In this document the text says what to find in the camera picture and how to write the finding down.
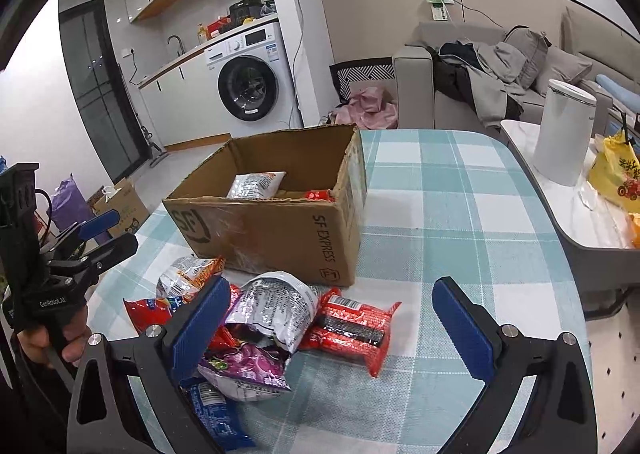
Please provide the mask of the left hand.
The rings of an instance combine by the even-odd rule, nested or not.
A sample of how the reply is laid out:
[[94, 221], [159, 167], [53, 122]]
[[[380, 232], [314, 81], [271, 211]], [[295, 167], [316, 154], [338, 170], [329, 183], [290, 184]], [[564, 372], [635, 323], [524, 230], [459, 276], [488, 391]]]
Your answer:
[[[60, 357], [67, 363], [78, 366], [79, 360], [84, 354], [91, 330], [87, 325], [88, 308], [82, 307], [76, 315], [62, 328], [65, 348]], [[44, 326], [36, 326], [32, 329], [21, 331], [17, 334], [18, 342], [28, 359], [34, 363], [52, 368], [47, 350], [51, 346], [49, 331]]]

